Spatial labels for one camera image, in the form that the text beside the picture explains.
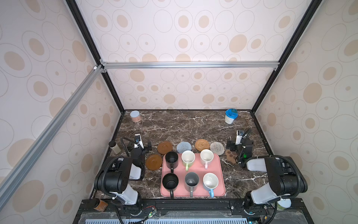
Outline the cork paw print coaster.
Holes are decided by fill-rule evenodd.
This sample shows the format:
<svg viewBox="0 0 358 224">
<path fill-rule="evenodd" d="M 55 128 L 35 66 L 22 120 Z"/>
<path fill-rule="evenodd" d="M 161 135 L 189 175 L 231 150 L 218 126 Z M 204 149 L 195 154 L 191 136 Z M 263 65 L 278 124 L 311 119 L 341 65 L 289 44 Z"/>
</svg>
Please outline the cork paw print coaster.
<svg viewBox="0 0 358 224">
<path fill-rule="evenodd" d="M 236 158 L 237 158 L 237 153 L 234 151 L 230 151 L 229 149 L 225 151 L 225 155 L 227 157 L 227 160 L 232 163 L 232 164 L 237 164 L 236 162 Z"/>
</svg>

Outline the light brown wooden coaster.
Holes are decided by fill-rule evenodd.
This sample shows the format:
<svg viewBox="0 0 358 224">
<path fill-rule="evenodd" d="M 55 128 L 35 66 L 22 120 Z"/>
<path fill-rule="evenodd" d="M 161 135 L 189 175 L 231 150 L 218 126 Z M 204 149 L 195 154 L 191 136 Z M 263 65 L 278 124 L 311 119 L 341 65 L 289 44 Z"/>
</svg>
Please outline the light brown wooden coaster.
<svg viewBox="0 0 358 224">
<path fill-rule="evenodd" d="M 146 159 L 145 165 L 149 170 L 159 170 L 162 167 L 162 157 L 160 155 L 150 155 Z"/>
</svg>

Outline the dark brown wooden coaster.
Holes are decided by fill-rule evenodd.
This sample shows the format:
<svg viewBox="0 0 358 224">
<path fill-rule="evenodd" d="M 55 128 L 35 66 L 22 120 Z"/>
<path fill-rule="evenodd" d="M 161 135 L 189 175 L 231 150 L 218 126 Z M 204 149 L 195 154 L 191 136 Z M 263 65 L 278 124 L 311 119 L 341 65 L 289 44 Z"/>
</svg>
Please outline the dark brown wooden coaster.
<svg viewBox="0 0 358 224">
<path fill-rule="evenodd" d="M 171 152 L 172 149 L 173 149 L 172 143 L 169 141 L 161 142 L 157 147 L 157 151 L 162 155 L 165 155 L 168 152 Z"/>
</svg>

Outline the white woven round coaster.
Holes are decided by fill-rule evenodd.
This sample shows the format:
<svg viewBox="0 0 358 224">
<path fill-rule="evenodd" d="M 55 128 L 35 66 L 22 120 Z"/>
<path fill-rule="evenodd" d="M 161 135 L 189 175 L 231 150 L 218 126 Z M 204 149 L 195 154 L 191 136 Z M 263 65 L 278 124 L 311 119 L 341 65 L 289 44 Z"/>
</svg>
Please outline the white woven round coaster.
<svg viewBox="0 0 358 224">
<path fill-rule="evenodd" d="M 222 155 L 225 153 L 225 147 L 222 143 L 220 142 L 213 142 L 210 144 L 210 150 L 217 154 L 217 155 Z"/>
</svg>

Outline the woven rattan round coaster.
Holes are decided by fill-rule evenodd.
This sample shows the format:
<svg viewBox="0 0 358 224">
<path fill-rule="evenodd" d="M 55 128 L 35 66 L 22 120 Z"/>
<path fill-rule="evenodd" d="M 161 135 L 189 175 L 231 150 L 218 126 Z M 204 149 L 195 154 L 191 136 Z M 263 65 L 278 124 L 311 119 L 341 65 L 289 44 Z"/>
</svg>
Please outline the woven rattan round coaster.
<svg viewBox="0 0 358 224">
<path fill-rule="evenodd" d="M 205 149 L 210 149 L 210 143 L 204 139 L 198 139 L 194 146 L 200 152 Z"/>
</svg>

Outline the grey felt round coaster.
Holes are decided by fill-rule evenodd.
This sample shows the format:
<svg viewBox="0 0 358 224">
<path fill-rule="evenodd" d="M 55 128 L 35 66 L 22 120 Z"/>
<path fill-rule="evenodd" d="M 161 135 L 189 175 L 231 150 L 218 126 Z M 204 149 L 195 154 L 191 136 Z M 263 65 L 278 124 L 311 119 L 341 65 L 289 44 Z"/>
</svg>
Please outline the grey felt round coaster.
<svg viewBox="0 0 358 224">
<path fill-rule="evenodd" d="M 179 154 L 182 154 L 185 151 L 192 151 L 192 145 L 187 141 L 182 141 L 177 145 L 176 149 Z"/>
</svg>

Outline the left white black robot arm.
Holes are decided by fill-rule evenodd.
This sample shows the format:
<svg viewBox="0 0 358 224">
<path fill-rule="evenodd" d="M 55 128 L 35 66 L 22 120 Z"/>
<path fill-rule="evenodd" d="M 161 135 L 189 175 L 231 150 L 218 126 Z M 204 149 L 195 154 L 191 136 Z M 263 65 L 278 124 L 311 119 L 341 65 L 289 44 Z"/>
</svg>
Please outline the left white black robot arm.
<svg viewBox="0 0 358 224">
<path fill-rule="evenodd" d="M 145 154 L 152 150 L 152 143 L 144 148 L 138 146 L 131 150 L 129 157 L 108 157 L 94 181 L 95 190 L 117 200 L 122 205 L 142 207 L 141 195 L 129 184 L 130 180 L 139 181 L 145 176 Z"/>
</svg>

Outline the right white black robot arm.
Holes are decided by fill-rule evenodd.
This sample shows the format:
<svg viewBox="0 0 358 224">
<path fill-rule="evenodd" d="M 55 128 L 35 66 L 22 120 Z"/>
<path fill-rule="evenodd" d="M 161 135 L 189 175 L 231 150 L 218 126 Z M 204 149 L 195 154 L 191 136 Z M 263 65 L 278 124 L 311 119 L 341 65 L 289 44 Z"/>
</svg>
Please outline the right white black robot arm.
<svg viewBox="0 0 358 224">
<path fill-rule="evenodd" d="M 250 209 L 255 205 L 289 202 L 300 193 L 308 190 L 303 174 L 289 156 L 263 155 L 252 156 L 253 141 L 227 141 L 226 149 L 236 153 L 235 163 L 249 171 L 264 172 L 268 183 L 249 191 L 243 201 L 243 207 Z"/>
</svg>

